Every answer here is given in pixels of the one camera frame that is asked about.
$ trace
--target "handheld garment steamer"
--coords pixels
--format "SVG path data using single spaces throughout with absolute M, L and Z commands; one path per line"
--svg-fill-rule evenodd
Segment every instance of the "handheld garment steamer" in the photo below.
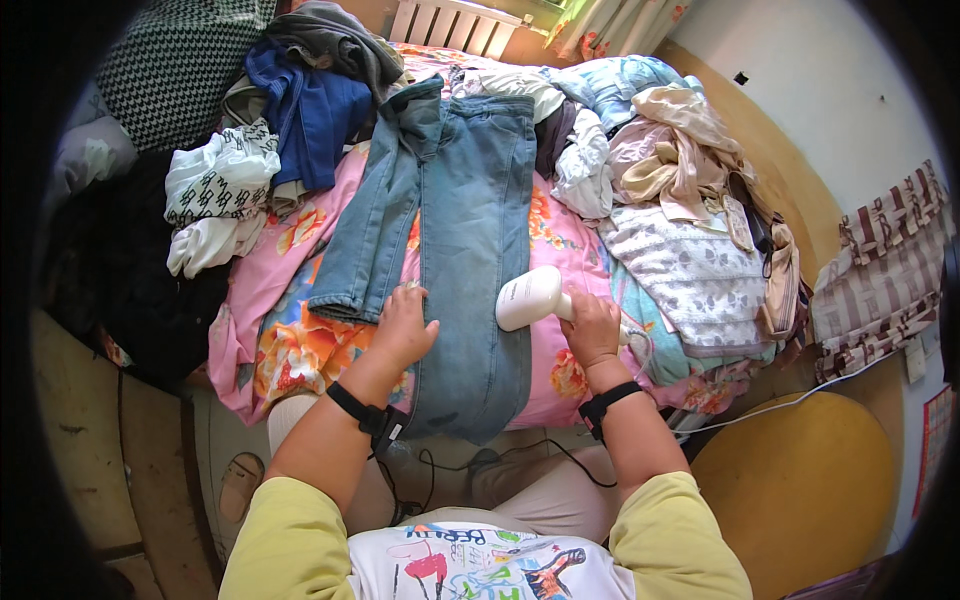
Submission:
M 525 327 L 534 321 L 557 315 L 574 322 L 573 304 L 570 296 L 562 292 L 564 280 L 560 269 L 543 265 L 500 288 L 496 299 L 496 322 L 504 331 Z M 637 331 L 620 325 L 620 346 L 630 343 L 630 336 Z

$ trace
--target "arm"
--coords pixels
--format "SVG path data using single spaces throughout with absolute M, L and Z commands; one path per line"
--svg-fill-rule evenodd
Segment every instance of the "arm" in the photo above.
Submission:
M 383 305 L 370 347 L 340 375 L 340 385 L 362 403 L 385 408 L 403 371 L 433 346 L 440 322 L 423 326 L 426 295 L 421 287 L 397 287 Z M 328 495 L 343 514 L 369 454 L 370 436 L 324 394 L 283 440 L 264 479 L 298 479 Z
M 576 323 L 560 325 L 593 393 L 633 380 L 616 357 L 619 307 L 575 289 L 570 297 Z M 619 399 L 607 409 L 603 433 L 623 498 L 610 551 L 634 572 L 636 597 L 751 597 L 747 574 L 654 400 L 643 392 Z
M 569 291 L 576 323 L 561 319 L 560 326 L 570 351 L 587 374 L 590 391 L 603 394 L 633 381 L 616 356 L 620 308 L 576 288 Z M 656 475 L 690 473 L 680 445 L 657 412 L 656 403 L 645 392 L 630 394 L 612 404 L 603 419 L 603 434 L 623 500 Z
M 397 288 L 384 303 L 370 348 L 340 376 L 345 390 L 383 408 L 400 374 L 430 350 L 440 324 L 423 326 L 422 288 Z M 253 495 L 220 597 L 348 600 L 350 559 L 341 518 L 370 436 L 323 395 L 283 440 Z

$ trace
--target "striped fabric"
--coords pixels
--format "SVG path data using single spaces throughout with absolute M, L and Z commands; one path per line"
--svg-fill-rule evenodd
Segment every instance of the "striped fabric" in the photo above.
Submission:
M 948 202 L 929 159 L 903 183 L 840 221 L 840 244 L 850 246 L 853 263 L 877 260 L 936 218 Z
M 929 160 L 845 216 L 840 230 L 843 246 L 817 277 L 810 304 L 820 381 L 902 348 L 937 319 L 944 243 L 954 233 Z

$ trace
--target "hand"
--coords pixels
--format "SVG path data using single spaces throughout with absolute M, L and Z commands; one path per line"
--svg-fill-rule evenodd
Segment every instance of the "hand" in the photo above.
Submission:
M 610 300 L 584 294 L 570 286 L 575 323 L 560 319 L 560 330 L 577 362 L 586 369 L 609 359 L 617 360 L 620 342 L 620 307 Z
M 383 303 L 380 325 L 365 353 L 402 372 L 430 350 L 440 333 L 440 322 L 423 326 L 423 299 L 427 291 L 421 287 L 398 286 Z

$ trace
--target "light blue jeans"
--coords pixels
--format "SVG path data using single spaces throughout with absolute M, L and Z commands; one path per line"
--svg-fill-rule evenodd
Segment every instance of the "light blue jeans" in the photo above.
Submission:
M 527 272 L 537 140 L 526 96 L 441 100 L 439 75 L 379 110 L 363 182 L 317 273 L 309 309 L 377 323 L 400 280 L 420 210 L 425 321 L 440 337 L 415 366 L 403 437 L 444 433 L 485 444 L 530 396 L 530 331 L 496 325 L 500 287 Z

